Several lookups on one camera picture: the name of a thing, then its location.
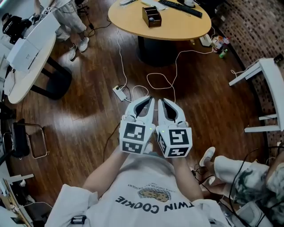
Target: power strip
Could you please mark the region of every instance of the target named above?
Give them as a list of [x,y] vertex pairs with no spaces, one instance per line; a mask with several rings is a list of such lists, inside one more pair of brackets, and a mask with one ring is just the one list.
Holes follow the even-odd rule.
[[122,88],[119,88],[118,86],[115,86],[113,89],[114,93],[118,96],[118,98],[121,101],[126,100],[126,95],[124,94],[124,92],[122,91]]

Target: white desk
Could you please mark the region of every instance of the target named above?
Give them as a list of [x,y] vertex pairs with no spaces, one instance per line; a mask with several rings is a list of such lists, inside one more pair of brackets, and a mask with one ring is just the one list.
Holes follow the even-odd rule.
[[252,132],[267,132],[267,131],[283,131],[284,130],[284,80],[278,66],[274,63],[273,59],[261,59],[251,68],[246,70],[237,78],[233,79],[229,85],[232,86],[239,82],[241,79],[249,79],[259,72],[263,72],[264,77],[269,86],[276,114],[270,114],[259,117],[259,120],[266,120],[270,118],[277,118],[277,125],[267,125],[260,127],[245,128],[246,133]]
[[[55,39],[56,35],[54,34],[39,51],[27,74],[20,71],[15,72],[15,85],[10,95],[8,95],[8,99],[11,103],[19,103],[29,90],[51,99],[60,99],[67,92],[72,80],[71,72],[67,68],[61,67],[56,61],[49,57],[55,44]],[[57,71],[50,73],[44,69],[46,62]],[[49,77],[46,90],[34,85],[41,72]]]

